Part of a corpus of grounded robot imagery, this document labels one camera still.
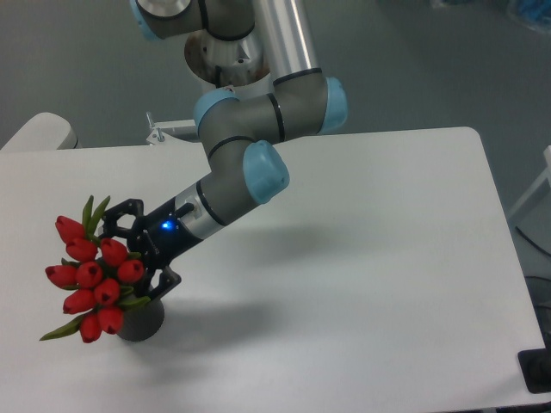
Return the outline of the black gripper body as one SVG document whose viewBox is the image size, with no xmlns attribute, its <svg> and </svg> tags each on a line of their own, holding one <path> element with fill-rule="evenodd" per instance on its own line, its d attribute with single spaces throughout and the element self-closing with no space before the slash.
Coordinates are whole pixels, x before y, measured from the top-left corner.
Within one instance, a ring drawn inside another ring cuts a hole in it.
<svg viewBox="0 0 551 413">
<path fill-rule="evenodd" d="M 180 218 L 194 210 L 194 205 L 185 202 L 176 208 L 175 200 L 168 200 L 148 214 L 144 214 L 142 200 L 128 201 L 127 213 L 134 216 L 135 220 L 129 229 L 127 246 L 131 252 L 141 254 L 147 268 L 164 268 L 201 242 L 180 221 Z"/>
</svg>

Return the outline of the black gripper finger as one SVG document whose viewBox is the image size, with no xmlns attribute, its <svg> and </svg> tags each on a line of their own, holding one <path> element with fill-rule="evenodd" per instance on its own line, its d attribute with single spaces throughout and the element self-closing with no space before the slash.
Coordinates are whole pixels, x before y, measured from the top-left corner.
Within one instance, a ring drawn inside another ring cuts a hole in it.
<svg viewBox="0 0 551 413">
<path fill-rule="evenodd" d="M 105 210 L 102 215 L 102 225 L 99 238 L 118 237 L 129 239 L 134 235 L 133 223 L 144 215 L 144 201 L 140 199 L 127 199 Z M 121 226 L 120 221 L 130 218 L 127 226 Z"/>
<path fill-rule="evenodd" d="M 153 287 L 152 279 L 158 274 L 158 284 Z M 136 296 L 150 300 L 161 299 L 182 282 L 182 277 L 170 265 L 162 268 L 145 268 L 143 278 L 136 283 Z"/>
</svg>

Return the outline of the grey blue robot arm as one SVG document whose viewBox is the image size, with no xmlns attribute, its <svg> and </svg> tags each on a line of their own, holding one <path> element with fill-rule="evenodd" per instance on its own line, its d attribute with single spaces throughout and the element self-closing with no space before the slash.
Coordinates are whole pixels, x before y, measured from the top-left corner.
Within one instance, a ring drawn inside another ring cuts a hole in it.
<svg viewBox="0 0 551 413">
<path fill-rule="evenodd" d="M 348 103 L 342 84 L 319 66 L 300 1 L 134 1 L 131 8 L 153 39 L 200 30 L 237 52 L 258 35 L 273 85 L 265 95 L 242 99 L 217 79 L 194 108 L 209 174 L 150 213 L 141 200 L 104 213 L 104 235 L 125 239 L 143 262 L 135 296 L 159 299 L 180 281 L 170 268 L 176 257 L 288 186 L 276 145 L 339 128 Z"/>
</svg>

